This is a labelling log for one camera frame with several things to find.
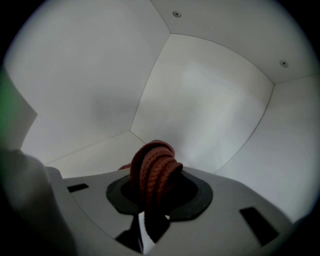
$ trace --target white wall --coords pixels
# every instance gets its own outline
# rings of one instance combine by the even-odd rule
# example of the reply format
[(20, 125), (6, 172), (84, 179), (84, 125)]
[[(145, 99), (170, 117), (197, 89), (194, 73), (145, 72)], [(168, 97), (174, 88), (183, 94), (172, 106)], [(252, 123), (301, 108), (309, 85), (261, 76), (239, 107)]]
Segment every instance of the white wall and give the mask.
[(57, 168), (64, 179), (114, 172), (131, 163), (143, 145), (129, 131), (66, 155), (47, 166)]
[(4, 61), (38, 113), (22, 150), (48, 163), (128, 132), (169, 34), (149, 0), (45, 2)]
[(261, 119), (271, 81), (214, 42), (171, 34), (144, 88), (131, 131), (170, 143), (185, 166), (213, 173)]
[[(223, 45), (256, 65), (275, 84), (320, 73), (312, 47), (275, 0), (151, 0), (171, 33)], [(181, 12), (181, 17), (173, 16)], [(280, 66), (287, 60), (289, 67)]]
[(320, 76), (276, 84), (252, 137), (216, 174), (238, 180), (292, 221), (313, 207), (320, 184)]

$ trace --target red rope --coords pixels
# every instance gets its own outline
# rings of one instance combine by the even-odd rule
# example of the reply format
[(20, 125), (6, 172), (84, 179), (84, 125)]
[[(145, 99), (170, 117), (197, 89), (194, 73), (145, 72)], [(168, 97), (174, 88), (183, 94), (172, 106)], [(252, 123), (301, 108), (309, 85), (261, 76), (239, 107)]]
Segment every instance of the red rope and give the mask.
[(133, 157), (130, 167), (132, 193), (144, 211), (145, 230), (156, 242), (169, 226), (165, 214), (165, 196), (181, 177), (183, 165), (175, 159), (174, 149), (166, 142), (153, 140)]

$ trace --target black rectangular slot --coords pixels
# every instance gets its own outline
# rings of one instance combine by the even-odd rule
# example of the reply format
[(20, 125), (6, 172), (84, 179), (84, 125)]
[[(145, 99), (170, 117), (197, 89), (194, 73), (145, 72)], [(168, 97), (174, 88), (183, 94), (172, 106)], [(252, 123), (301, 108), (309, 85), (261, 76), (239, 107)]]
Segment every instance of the black rectangular slot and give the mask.
[(86, 188), (89, 188), (89, 186), (85, 183), (74, 185), (74, 186), (68, 186), (68, 190), (70, 193), (78, 191), (78, 190), (84, 190)]
[(271, 242), (279, 235), (254, 207), (241, 209), (239, 212), (250, 226), (261, 246)]

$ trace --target white ceiling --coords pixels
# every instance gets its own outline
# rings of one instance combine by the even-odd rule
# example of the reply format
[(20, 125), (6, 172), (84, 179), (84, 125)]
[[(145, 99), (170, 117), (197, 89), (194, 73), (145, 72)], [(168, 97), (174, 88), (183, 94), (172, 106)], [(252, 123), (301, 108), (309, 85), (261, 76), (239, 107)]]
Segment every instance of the white ceiling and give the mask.
[[(267, 0), (151, 0), (173, 34), (223, 45), (256, 65), (273, 83), (320, 73), (315, 53), (292, 17)], [(181, 12), (181, 17), (173, 16)], [(280, 66), (287, 60), (289, 67)]]

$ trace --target white panel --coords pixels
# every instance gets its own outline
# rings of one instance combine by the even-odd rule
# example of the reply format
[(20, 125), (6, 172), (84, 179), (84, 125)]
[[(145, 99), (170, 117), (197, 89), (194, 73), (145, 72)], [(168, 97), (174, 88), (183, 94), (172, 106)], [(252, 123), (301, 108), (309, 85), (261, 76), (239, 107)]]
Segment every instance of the white panel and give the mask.
[(143, 145), (135, 135), (126, 132), (48, 163), (47, 166), (57, 168), (64, 179), (114, 172), (131, 163)]
[(170, 143), (184, 165), (213, 173), (245, 143), (273, 84), (214, 42), (171, 34), (143, 91), (131, 131)]
[(282, 209), (306, 215), (320, 183), (320, 76), (274, 86), (252, 137), (216, 174), (238, 180)]
[(48, 163), (128, 132), (169, 34), (149, 0), (42, 5), (4, 62), (38, 113), (22, 150)]
[[(207, 39), (244, 56), (275, 84), (320, 72), (317, 56), (276, 1), (151, 0), (171, 33)], [(180, 11), (181, 17), (173, 16)], [(279, 65), (287, 60), (289, 67)]]

